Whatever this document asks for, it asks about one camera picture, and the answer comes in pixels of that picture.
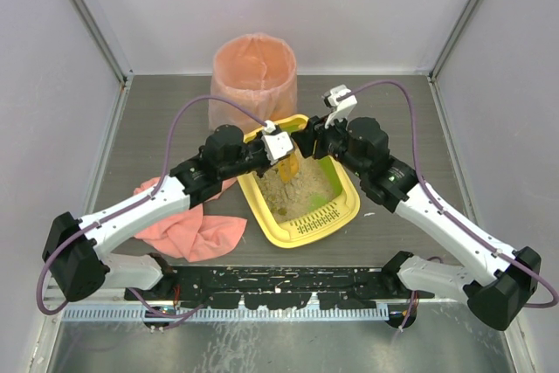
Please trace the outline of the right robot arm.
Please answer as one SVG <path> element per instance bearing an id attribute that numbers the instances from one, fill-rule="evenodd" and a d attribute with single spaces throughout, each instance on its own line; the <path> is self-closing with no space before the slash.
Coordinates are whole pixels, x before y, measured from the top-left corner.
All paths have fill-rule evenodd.
<path id="1" fill-rule="evenodd" d="M 542 258 L 491 237 L 449 205 L 416 171 L 390 153 L 389 137 L 370 117 L 311 118 L 291 137 L 305 158 L 329 156 L 359 179 L 366 197 L 411 222 L 458 261 L 448 266 L 399 252 L 384 267 L 389 287 L 425 291 L 465 304 L 484 324 L 506 330 L 537 288 Z"/>

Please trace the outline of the orange litter scoop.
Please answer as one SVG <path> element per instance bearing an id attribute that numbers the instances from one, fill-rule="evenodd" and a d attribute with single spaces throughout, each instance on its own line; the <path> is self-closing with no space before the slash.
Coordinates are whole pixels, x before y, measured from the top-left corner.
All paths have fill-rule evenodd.
<path id="1" fill-rule="evenodd" d="M 284 159 L 280 160 L 277 165 L 279 179 L 283 184 L 288 184 L 297 175 L 299 171 L 299 158 L 298 150 L 289 154 Z"/>

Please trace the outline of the yellow green litter box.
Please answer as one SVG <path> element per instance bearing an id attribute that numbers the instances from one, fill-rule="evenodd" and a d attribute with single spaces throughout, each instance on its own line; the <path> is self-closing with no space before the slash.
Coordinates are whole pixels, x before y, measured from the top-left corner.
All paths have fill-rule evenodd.
<path id="1" fill-rule="evenodd" d="M 278 224 L 269 211 L 256 183 L 256 174 L 238 178 L 245 199 L 266 238 L 281 248 L 309 245 L 340 230 L 360 210 L 361 200 L 345 169 L 331 157 L 318 161 L 335 187 L 336 197 L 308 214 Z"/>

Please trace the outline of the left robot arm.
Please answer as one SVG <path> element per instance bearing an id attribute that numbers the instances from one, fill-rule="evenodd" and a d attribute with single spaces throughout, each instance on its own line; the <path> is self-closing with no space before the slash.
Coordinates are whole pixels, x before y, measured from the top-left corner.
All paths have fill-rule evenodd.
<path id="1" fill-rule="evenodd" d="M 290 135 L 268 124 L 246 142 L 243 132 L 220 126 L 198 153 L 175 166 L 156 185 L 94 214 L 56 216 L 42 258 L 68 302 L 91 296 L 120 270 L 108 259 L 120 244 L 158 221 L 190 210 L 221 192 L 224 181 L 263 175 L 294 152 Z"/>

